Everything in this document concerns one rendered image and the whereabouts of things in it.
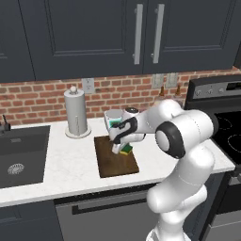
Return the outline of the brown capped bottle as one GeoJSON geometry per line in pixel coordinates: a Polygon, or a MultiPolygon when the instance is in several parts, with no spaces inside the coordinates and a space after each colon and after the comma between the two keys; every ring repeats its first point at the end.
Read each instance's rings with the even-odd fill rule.
{"type": "Polygon", "coordinates": [[[174,94],[174,100],[180,105],[183,106],[184,105],[184,96],[181,93],[181,87],[177,86],[177,89],[175,91],[174,94]]]}
{"type": "Polygon", "coordinates": [[[158,96],[156,97],[154,104],[159,104],[160,102],[162,102],[163,100],[165,100],[165,89],[164,86],[161,87],[160,93],[158,94],[158,96]]]}

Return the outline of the grey wall outlet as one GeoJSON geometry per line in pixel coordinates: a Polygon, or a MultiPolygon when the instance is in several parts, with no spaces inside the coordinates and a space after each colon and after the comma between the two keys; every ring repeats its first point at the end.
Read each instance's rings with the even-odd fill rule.
{"type": "Polygon", "coordinates": [[[157,73],[153,75],[152,88],[161,88],[164,82],[164,74],[157,73]]]}
{"type": "Polygon", "coordinates": [[[176,88],[178,81],[178,73],[171,72],[167,74],[166,88],[176,88]]]}
{"type": "Polygon", "coordinates": [[[95,91],[94,79],[93,78],[83,78],[82,79],[82,89],[85,93],[92,94],[95,91]]]}

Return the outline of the grey dishwasher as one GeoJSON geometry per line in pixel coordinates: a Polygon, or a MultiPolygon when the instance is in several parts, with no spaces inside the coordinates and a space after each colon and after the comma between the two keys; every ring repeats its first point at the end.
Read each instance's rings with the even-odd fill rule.
{"type": "Polygon", "coordinates": [[[157,222],[157,214],[150,210],[147,201],[79,215],[72,214],[72,206],[82,201],[134,196],[146,199],[147,188],[109,190],[55,201],[64,241],[145,241],[157,222]]]}

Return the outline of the dark wide cupboard door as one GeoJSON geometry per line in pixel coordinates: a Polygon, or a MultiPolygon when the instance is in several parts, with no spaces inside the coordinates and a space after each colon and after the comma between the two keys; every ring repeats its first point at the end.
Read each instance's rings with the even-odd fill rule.
{"type": "Polygon", "coordinates": [[[145,73],[230,69],[241,42],[241,0],[149,0],[145,73]],[[153,64],[158,4],[165,5],[159,62],[153,64]]]}
{"type": "Polygon", "coordinates": [[[146,0],[19,0],[38,80],[141,74],[146,0]],[[143,5],[134,64],[137,4],[143,5]]]}

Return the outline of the green and yellow sponge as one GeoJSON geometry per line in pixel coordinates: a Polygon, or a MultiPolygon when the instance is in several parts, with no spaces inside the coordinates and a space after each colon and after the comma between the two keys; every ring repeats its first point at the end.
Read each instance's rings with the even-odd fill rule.
{"type": "Polygon", "coordinates": [[[121,150],[120,153],[124,155],[128,155],[133,150],[133,147],[127,143],[121,150]]]}

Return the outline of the dark slim lower cupboard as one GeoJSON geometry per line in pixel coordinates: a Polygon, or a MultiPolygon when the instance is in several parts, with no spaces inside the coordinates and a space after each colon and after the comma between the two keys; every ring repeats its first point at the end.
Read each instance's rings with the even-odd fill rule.
{"type": "Polygon", "coordinates": [[[184,231],[191,241],[199,241],[205,220],[211,210],[224,173],[212,174],[206,181],[207,199],[198,205],[185,219],[184,231]]]}

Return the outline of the dark wooden cutting board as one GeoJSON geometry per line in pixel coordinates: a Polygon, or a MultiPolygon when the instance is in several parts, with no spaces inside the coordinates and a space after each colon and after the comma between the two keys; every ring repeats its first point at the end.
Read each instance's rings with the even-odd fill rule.
{"type": "Polygon", "coordinates": [[[94,145],[101,178],[139,173],[133,153],[128,155],[112,153],[109,136],[95,137],[94,145]]]}

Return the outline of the black and silver stove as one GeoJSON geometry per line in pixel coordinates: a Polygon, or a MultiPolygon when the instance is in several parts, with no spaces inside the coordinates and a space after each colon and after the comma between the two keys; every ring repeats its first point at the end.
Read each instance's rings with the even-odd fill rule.
{"type": "Polygon", "coordinates": [[[211,199],[198,241],[241,241],[241,74],[191,80],[185,108],[217,116],[219,129],[212,140],[234,163],[211,199]]]}

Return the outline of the dark sink tap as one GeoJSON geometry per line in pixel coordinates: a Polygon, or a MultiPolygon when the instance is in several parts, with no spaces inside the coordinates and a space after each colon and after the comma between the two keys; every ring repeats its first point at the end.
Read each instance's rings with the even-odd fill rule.
{"type": "Polygon", "coordinates": [[[11,125],[7,122],[6,116],[3,116],[4,123],[0,122],[0,135],[3,135],[6,131],[11,130],[11,125]]]}

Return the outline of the dark kitchen sink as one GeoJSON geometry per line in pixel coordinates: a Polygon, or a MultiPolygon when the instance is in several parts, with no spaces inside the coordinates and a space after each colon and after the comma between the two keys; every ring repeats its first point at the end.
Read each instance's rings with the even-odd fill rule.
{"type": "Polygon", "coordinates": [[[43,182],[49,132],[45,125],[0,135],[0,188],[43,182]]]}

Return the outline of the grey paper towel holder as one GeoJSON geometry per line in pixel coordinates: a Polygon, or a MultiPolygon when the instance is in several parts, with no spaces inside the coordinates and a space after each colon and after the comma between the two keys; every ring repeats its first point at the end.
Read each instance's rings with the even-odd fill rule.
{"type": "Polygon", "coordinates": [[[85,92],[71,86],[64,92],[68,127],[65,134],[70,138],[83,138],[90,134],[87,122],[85,92]]]}

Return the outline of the dark narrow cupboard door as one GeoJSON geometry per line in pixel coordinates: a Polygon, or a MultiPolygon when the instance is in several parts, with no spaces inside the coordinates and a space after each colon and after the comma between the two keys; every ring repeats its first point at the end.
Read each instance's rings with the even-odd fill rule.
{"type": "Polygon", "coordinates": [[[0,83],[34,80],[18,0],[0,0],[0,83]]]}

